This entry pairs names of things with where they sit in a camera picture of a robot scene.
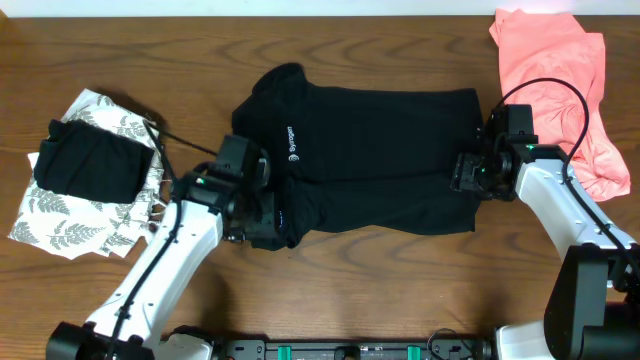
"black t-shirt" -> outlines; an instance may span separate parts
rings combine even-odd
[[[233,112],[233,132],[267,153],[284,218],[281,241],[309,230],[380,225],[416,234],[474,229],[479,200],[450,189],[462,152],[478,149],[475,90],[391,92],[319,87],[299,64],[264,75]]]

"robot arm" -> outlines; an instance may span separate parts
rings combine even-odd
[[[226,136],[216,162],[174,181],[175,200],[122,284],[82,327],[61,323],[46,358],[102,359],[111,348],[118,359],[211,359],[211,343],[195,337],[161,343],[160,337],[195,270],[223,238],[278,236],[275,197],[264,191],[268,177],[259,147]]]
[[[155,238],[142,253],[127,277],[107,301],[96,310],[87,323],[95,324],[96,334],[110,336],[117,316],[132,288],[160,251],[169,236],[176,218],[176,204],[171,202],[165,210]],[[222,239],[222,214],[209,212],[209,207],[192,201],[182,201],[180,231],[168,252],[160,258],[153,271],[142,284],[129,317],[124,321],[118,340],[132,337],[151,350],[156,350],[169,316],[187,283],[204,258]]]
[[[530,106],[497,108],[484,135],[480,154],[460,155],[452,188],[487,199],[520,198],[540,219],[563,260],[544,321],[500,328],[495,344],[498,359],[637,358],[638,274],[585,207],[633,258],[640,259],[635,240],[602,212],[570,165],[567,177],[563,176],[567,157],[558,146],[537,144]],[[607,303],[607,287],[627,293],[625,303]]]

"pink cloth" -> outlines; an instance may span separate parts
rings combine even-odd
[[[607,138],[599,103],[604,95],[605,47],[602,34],[585,33],[570,14],[526,14],[497,10],[489,29],[500,48],[502,93],[527,80],[555,77],[575,86],[586,98],[589,131],[571,161],[582,186],[595,201],[625,195],[629,170]],[[584,117],[575,94],[561,84],[542,82],[514,93],[510,104],[531,104],[534,131],[541,144],[558,144],[569,153]]]

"green connector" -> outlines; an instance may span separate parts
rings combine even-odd
[[[407,348],[407,360],[420,360],[420,347],[409,346]]]
[[[291,360],[291,347],[280,346],[278,347],[278,360]]]

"leaf print fabric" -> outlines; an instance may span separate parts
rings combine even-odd
[[[61,121],[84,121],[154,148],[143,117],[89,90],[80,94]],[[29,154],[32,168],[36,159],[37,154]],[[69,259],[90,252],[125,256],[138,238],[149,233],[147,223],[152,206],[160,197],[162,174],[156,151],[142,191],[132,204],[105,204],[57,195],[38,188],[32,176],[9,237]]]

